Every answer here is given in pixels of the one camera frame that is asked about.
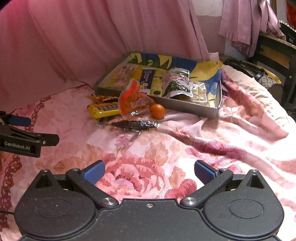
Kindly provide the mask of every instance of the pink floral blanket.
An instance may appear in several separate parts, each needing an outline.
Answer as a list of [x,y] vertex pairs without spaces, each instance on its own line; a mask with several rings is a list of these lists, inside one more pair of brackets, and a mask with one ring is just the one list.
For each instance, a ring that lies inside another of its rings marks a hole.
[[[203,184],[194,174],[201,159],[215,168],[245,174],[258,169],[281,201],[283,241],[296,238],[296,124],[254,79],[223,66],[223,104],[215,119],[167,110],[159,130],[141,134],[98,128],[86,107],[88,86],[43,98],[15,114],[31,117],[27,131],[57,133],[56,147],[43,147],[40,158],[2,152],[3,210],[13,211],[37,173],[83,169],[101,159],[106,165],[97,187],[121,201],[127,198],[177,198]],[[20,233],[12,215],[0,214],[3,241]]]

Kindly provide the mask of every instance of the wrapped snack bar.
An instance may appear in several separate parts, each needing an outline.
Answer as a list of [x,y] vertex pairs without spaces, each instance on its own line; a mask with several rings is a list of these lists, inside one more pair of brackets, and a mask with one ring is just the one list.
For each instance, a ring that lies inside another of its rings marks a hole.
[[113,89],[124,90],[129,80],[133,77],[134,67],[132,65],[124,65],[118,72]]
[[90,104],[87,107],[90,115],[94,119],[100,119],[103,117],[119,115],[117,102],[103,103],[103,104]]

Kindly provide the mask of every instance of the screw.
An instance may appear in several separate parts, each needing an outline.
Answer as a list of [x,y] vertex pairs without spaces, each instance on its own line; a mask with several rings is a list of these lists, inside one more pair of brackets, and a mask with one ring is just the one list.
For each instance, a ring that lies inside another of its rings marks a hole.
[[186,206],[191,206],[197,203],[197,199],[195,197],[185,197],[182,199],[182,202],[186,205]]
[[114,205],[115,203],[116,203],[116,199],[113,197],[105,197],[102,199],[102,204],[107,206]]
[[146,207],[153,207],[154,206],[154,204],[153,203],[146,203]]

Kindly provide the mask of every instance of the red object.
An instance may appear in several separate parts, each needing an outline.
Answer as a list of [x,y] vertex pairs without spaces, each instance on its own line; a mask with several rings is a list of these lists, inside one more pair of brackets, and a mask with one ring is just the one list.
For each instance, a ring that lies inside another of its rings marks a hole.
[[287,21],[296,29],[296,9],[287,1]]

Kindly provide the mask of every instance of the pink curtain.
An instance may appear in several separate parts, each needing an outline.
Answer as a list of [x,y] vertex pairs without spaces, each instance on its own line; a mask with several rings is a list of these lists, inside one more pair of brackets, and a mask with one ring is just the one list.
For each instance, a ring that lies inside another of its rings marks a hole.
[[219,34],[232,40],[234,48],[252,57],[260,32],[286,40],[266,0],[224,0]]
[[129,51],[210,59],[191,0],[12,0],[0,22],[0,110],[93,85]]

